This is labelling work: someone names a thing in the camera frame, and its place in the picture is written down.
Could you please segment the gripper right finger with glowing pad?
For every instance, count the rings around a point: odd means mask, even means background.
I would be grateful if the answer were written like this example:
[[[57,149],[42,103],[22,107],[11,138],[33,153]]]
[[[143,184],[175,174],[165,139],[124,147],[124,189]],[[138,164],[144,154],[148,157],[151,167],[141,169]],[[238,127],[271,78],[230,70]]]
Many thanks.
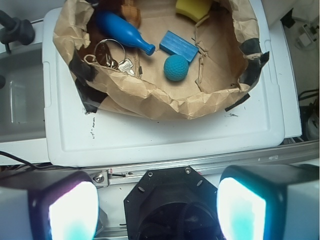
[[[227,240],[318,240],[320,168],[230,165],[219,180],[217,216]]]

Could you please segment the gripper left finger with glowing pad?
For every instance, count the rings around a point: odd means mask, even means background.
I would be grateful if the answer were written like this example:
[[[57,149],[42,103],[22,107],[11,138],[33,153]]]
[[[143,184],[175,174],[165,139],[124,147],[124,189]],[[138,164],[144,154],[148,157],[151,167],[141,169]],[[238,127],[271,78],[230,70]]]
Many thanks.
[[[0,174],[2,240],[92,240],[98,219],[98,190],[84,171]]]

